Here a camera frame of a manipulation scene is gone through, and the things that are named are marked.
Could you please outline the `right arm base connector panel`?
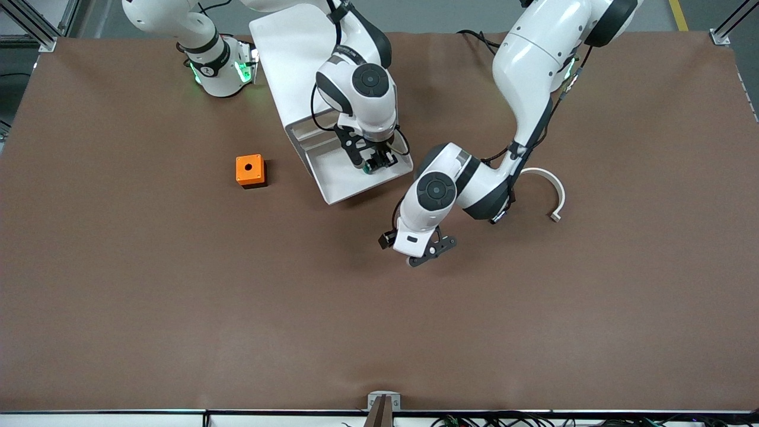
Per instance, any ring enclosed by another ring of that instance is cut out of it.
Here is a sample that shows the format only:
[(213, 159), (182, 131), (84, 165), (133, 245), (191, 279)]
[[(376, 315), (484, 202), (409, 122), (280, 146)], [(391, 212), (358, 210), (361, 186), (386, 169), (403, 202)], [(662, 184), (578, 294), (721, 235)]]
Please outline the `right arm base connector panel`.
[(242, 83), (254, 84), (260, 62), (259, 51), (254, 43), (243, 40), (237, 41), (237, 70)]

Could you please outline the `brown table mat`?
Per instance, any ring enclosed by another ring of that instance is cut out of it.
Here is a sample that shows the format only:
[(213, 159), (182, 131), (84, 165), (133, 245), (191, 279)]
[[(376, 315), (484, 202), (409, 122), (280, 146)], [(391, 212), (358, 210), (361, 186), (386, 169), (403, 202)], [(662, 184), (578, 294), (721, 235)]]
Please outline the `brown table mat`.
[[(261, 154), (268, 186), (235, 158)], [(759, 408), (759, 124), (731, 49), (596, 50), (498, 224), (382, 250), (412, 175), (329, 206), (266, 85), (61, 40), (0, 155), (0, 410)]]

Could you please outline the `orange box with hole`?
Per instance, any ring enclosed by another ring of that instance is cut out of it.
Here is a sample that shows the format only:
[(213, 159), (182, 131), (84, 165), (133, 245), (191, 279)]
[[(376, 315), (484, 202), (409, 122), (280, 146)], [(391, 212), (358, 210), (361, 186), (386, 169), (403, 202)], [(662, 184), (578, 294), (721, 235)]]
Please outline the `orange box with hole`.
[(236, 157), (235, 179), (243, 189), (268, 186), (266, 160), (261, 154)]

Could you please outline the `brown upright bar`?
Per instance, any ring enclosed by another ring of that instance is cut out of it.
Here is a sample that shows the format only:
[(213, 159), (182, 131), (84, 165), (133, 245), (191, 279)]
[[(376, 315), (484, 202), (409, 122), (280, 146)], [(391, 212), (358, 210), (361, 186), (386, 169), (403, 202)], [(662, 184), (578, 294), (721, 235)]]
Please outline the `brown upright bar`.
[(363, 427), (393, 427), (394, 403), (391, 395), (380, 394), (369, 401)]

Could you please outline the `white curved plastic bracket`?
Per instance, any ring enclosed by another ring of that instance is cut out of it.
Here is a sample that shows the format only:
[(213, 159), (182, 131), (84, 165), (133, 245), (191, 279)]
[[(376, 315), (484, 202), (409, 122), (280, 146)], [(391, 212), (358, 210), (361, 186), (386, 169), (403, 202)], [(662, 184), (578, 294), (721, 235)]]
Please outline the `white curved plastic bracket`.
[(566, 189), (564, 187), (564, 184), (562, 184), (562, 181), (558, 178), (557, 175), (554, 173), (546, 170), (545, 168), (537, 168), (537, 167), (529, 167), (529, 168), (523, 168), (520, 172), (520, 176), (527, 175), (527, 174), (533, 174), (540, 176), (550, 182), (552, 186), (554, 187), (554, 190), (557, 194), (557, 205), (554, 208), (554, 210), (550, 214), (550, 218), (553, 222), (559, 222), (562, 219), (561, 211), (566, 205), (566, 198), (567, 193)]

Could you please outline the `aluminium frame profile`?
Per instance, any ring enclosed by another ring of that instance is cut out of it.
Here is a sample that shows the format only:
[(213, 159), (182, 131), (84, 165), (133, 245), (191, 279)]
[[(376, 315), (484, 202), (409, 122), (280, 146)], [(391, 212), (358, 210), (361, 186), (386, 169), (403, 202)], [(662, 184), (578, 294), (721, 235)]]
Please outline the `aluminium frame profile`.
[(0, 49), (53, 52), (68, 36), (82, 0), (0, 0)]
[(742, 0), (742, 3), (737, 9), (732, 11), (729, 16), (724, 19), (721, 24), (716, 28), (710, 28), (709, 33), (711, 40), (717, 46), (729, 46), (731, 43), (729, 39), (730, 33), (740, 25), (741, 22), (759, 7), (759, 0)]

